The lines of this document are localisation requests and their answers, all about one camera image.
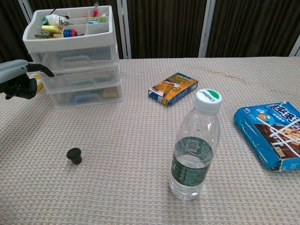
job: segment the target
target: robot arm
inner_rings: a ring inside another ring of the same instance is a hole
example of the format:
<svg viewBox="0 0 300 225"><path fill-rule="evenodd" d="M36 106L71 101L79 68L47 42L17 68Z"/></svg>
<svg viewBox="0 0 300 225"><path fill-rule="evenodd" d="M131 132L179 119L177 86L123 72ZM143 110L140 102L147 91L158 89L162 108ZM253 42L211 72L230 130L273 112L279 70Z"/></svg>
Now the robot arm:
<svg viewBox="0 0 300 225"><path fill-rule="evenodd" d="M14 60L0 64L0 93L5 93L5 99L13 96L31 99L37 93L36 79L30 79L27 72L41 71L48 76L54 76L45 66L30 64L26 60Z"/></svg>

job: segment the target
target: dark curtain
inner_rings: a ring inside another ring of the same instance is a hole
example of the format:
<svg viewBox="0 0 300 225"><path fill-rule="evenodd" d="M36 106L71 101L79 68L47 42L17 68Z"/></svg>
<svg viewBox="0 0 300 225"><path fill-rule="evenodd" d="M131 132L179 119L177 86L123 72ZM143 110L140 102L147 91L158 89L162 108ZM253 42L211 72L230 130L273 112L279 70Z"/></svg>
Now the dark curtain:
<svg viewBox="0 0 300 225"><path fill-rule="evenodd" d="M127 0L132 58L198 57L206 0Z"/></svg>
<svg viewBox="0 0 300 225"><path fill-rule="evenodd" d="M74 8L93 6L96 0L28 0L32 11L49 8ZM116 28L116 36L119 50L119 58L123 58L122 41L120 34L120 25L118 18L118 8L116 0L97 0L100 6L112 6L112 14L114 25Z"/></svg>
<svg viewBox="0 0 300 225"><path fill-rule="evenodd" d="M300 0L217 0L206 57L288 56Z"/></svg>
<svg viewBox="0 0 300 225"><path fill-rule="evenodd" d="M0 63L31 58L22 41L27 26L26 19L17 0L0 0Z"/></svg>

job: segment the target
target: plastic drawer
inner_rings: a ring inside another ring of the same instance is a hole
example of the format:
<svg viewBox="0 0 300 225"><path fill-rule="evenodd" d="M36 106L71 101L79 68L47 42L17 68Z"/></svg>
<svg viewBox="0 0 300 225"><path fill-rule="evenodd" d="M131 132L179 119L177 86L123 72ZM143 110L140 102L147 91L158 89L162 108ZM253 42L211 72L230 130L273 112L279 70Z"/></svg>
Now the plastic drawer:
<svg viewBox="0 0 300 225"><path fill-rule="evenodd" d="M105 96L104 92L107 88L58 93L50 96L56 109L121 102L123 100L121 83L114 88L117 90L116 96Z"/></svg>
<svg viewBox="0 0 300 225"><path fill-rule="evenodd" d="M119 62L116 45L30 55L35 63L43 64L54 73L92 69Z"/></svg>
<svg viewBox="0 0 300 225"><path fill-rule="evenodd" d="M117 86L121 79L118 63L93 70L81 70L54 75L55 77L48 77L44 73L41 74L41 80L48 94Z"/></svg>

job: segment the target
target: blue wrapper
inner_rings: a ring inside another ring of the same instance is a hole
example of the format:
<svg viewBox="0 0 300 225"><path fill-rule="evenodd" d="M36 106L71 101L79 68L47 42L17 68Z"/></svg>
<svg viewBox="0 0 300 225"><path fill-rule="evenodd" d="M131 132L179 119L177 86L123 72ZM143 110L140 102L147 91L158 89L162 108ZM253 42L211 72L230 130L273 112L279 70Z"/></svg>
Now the blue wrapper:
<svg viewBox="0 0 300 225"><path fill-rule="evenodd" d="M97 22L97 21L88 21L88 24L97 24L97 23L101 23L101 22Z"/></svg>
<svg viewBox="0 0 300 225"><path fill-rule="evenodd" d="M291 103L243 107L234 122L269 171L300 169L300 112Z"/></svg>

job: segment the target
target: table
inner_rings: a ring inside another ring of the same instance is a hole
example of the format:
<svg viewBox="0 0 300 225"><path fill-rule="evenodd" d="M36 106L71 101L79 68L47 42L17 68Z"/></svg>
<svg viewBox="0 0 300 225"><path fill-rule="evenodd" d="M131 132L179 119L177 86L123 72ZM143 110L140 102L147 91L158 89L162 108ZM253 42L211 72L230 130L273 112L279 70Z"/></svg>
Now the table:
<svg viewBox="0 0 300 225"><path fill-rule="evenodd" d="M124 101L55 110L0 95L0 224L300 224L300 171L268 172L233 122L239 107L300 109L300 58L121 60ZM147 90L181 72L224 98L200 199L169 188L175 135L195 91L167 108ZM82 162L67 159L82 150Z"/></svg>

